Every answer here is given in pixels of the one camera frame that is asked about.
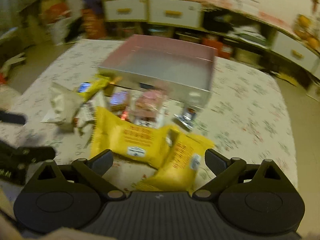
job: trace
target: floor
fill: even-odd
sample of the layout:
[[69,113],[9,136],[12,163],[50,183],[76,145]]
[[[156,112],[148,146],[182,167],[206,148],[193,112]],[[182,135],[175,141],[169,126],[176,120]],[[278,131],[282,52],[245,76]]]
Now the floor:
[[[15,67],[9,85],[23,93],[49,64],[71,45],[53,46],[46,42],[27,49],[27,63]],[[302,87],[277,79],[289,115],[297,152],[299,193],[306,212],[298,232],[320,235],[320,102],[306,96]]]

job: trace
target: yellow wrapper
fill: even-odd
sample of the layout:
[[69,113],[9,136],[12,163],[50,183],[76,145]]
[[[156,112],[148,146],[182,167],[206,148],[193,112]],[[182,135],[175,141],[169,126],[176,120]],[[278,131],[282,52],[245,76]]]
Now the yellow wrapper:
[[166,136],[172,125],[153,129],[121,120],[107,109],[97,107],[91,158],[106,149],[158,169],[168,156]]
[[153,176],[140,181],[136,189],[191,192],[201,159],[213,146],[212,141],[201,135],[180,133],[164,165]]
[[110,77],[105,77],[102,75],[95,75],[97,79],[90,81],[91,86],[86,90],[86,92],[78,93],[84,98],[84,102],[87,102],[92,98],[100,89],[105,88],[111,81]]

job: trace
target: floral pattern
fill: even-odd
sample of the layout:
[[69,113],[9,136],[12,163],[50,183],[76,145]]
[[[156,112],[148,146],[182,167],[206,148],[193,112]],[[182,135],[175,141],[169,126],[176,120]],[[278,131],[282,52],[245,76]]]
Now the floral pattern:
[[[41,123],[49,104],[51,81],[73,89],[96,73],[97,65],[123,41],[81,40],[57,58],[13,105],[11,111],[24,113],[23,127],[0,123],[0,138],[15,146],[51,145],[57,151],[55,161],[68,164],[88,158],[90,146],[76,134],[63,133],[54,124]],[[166,102],[166,122],[181,113],[182,104]],[[207,136],[215,149],[228,158],[237,156],[247,163],[273,159],[297,187],[295,147],[290,118],[275,80],[243,64],[217,58],[212,96],[196,119],[194,133]],[[153,175],[145,164],[115,156],[104,178],[126,191]],[[215,175],[202,160],[194,189]]]

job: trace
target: yellow drawer handle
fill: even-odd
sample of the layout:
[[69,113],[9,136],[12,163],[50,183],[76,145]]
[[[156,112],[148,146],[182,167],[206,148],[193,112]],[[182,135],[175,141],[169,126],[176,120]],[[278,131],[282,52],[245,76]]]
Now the yellow drawer handle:
[[117,10],[118,13],[130,13],[131,9],[130,8],[121,8]]
[[294,49],[291,50],[291,53],[297,59],[303,59],[304,58],[304,56],[302,54],[300,54],[299,52],[295,51]]
[[182,15],[182,12],[178,12],[178,11],[165,11],[165,14],[168,16],[168,15],[171,15],[171,16],[177,16],[177,17],[180,17]]

